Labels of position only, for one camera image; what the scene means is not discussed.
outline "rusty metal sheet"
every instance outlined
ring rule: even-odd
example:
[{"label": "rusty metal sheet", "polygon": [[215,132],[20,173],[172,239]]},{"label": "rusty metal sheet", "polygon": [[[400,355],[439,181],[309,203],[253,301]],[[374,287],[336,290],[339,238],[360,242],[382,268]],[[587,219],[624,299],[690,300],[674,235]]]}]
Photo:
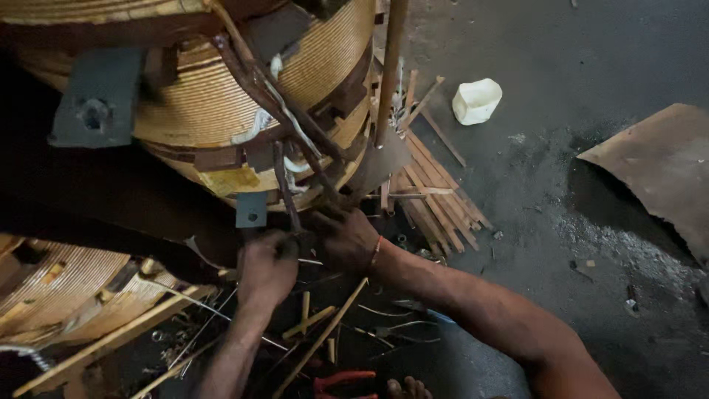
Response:
[{"label": "rusty metal sheet", "polygon": [[622,180],[650,214],[671,222],[709,268],[709,114],[672,104],[578,155]]}]

